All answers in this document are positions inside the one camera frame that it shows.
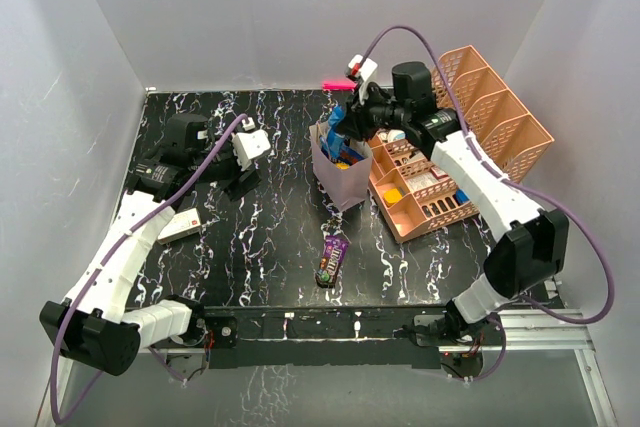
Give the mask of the blue burts chips bag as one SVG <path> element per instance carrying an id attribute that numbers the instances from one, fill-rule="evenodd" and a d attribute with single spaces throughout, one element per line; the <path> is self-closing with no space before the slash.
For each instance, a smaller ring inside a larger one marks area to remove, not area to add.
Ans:
<path id="1" fill-rule="evenodd" d="M 347 145 L 343 145 L 337 155 L 329 152 L 329 145 L 324 138 L 320 138 L 322 153 L 334 164 L 354 165 L 364 159 L 364 156 Z"/>

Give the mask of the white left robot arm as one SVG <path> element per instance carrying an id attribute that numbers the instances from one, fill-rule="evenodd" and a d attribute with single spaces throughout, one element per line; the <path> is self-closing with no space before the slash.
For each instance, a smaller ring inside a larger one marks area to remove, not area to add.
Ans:
<path id="1" fill-rule="evenodd" d="M 62 301 L 49 301 L 40 312 L 53 358 L 118 376 L 142 348 L 166 339 L 200 343 L 207 323 L 198 302 L 173 295 L 129 311 L 127 299 L 160 234 L 196 185 L 216 182 L 238 200 L 258 185 L 254 163 L 270 149 L 266 132 L 245 114 L 221 136 L 204 116 L 172 116 L 161 141 L 135 164 L 115 220 L 81 278 Z"/>

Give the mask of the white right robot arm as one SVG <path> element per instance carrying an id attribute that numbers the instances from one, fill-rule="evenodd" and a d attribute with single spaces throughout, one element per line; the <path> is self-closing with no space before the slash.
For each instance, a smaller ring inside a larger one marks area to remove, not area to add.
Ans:
<path id="1" fill-rule="evenodd" d="M 368 141 L 381 129 L 402 131 L 461 189 L 495 240 L 482 274 L 446 307 L 447 335 L 457 343 L 469 343 L 491 313 L 561 271 L 568 218 L 558 209 L 545 210 L 509 185 L 508 176 L 463 130 L 457 112 L 437 106 L 431 74 L 423 63 L 396 65 L 392 94 L 374 82 L 376 70 L 376 63 L 361 55 L 349 62 L 346 75 L 356 87 L 337 132 Z"/>

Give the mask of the purple m&m's bag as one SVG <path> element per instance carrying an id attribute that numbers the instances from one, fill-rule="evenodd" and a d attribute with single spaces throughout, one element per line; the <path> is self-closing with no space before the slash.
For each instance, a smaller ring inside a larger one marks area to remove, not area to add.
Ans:
<path id="1" fill-rule="evenodd" d="M 319 267 L 314 273 L 316 284 L 321 288 L 333 288 L 343 265 L 350 243 L 340 236 L 329 235 L 324 240 L 324 249 Z"/>

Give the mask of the lilac paper bag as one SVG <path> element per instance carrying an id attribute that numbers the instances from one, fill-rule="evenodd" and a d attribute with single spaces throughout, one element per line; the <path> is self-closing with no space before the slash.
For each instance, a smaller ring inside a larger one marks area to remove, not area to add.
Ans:
<path id="1" fill-rule="evenodd" d="M 320 134 L 325 131 L 325 127 L 326 122 L 309 127 L 313 173 L 334 206 L 344 212 L 367 197 L 373 154 L 366 142 L 356 142 L 354 149 L 364 159 L 347 169 L 340 169 L 321 151 Z"/>

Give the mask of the blue oreo snack pack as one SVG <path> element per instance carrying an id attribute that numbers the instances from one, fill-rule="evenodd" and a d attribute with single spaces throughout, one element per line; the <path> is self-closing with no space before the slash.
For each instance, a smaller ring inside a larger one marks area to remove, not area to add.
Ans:
<path id="1" fill-rule="evenodd" d="M 338 132 L 338 126 L 345 115 L 345 109 L 341 105 L 336 105 L 328 118 L 325 134 L 319 137 L 321 148 L 331 161 L 339 158 L 345 144 L 345 136 Z"/>

